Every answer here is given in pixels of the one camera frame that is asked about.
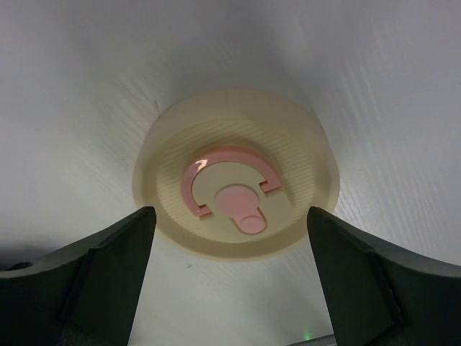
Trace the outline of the cream lunch box lid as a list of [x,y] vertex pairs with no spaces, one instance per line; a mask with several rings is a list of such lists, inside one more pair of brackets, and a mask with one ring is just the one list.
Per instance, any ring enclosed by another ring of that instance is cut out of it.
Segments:
[[221,89],[170,107],[152,125],[133,172],[175,245],[219,260],[284,252],[315,206],[333,211],[339,169],[315,115],[256,89]]

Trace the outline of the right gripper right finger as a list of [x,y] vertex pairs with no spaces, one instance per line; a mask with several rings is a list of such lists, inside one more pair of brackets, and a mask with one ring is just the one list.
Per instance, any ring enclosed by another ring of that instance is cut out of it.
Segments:
[[459,345],[460,267],[312,207],[307,230],[338,345]]

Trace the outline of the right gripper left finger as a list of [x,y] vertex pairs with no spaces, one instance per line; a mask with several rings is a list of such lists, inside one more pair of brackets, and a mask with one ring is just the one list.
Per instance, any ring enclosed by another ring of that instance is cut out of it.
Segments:
[[1,271],[2,345],[127,345],[156,211]]

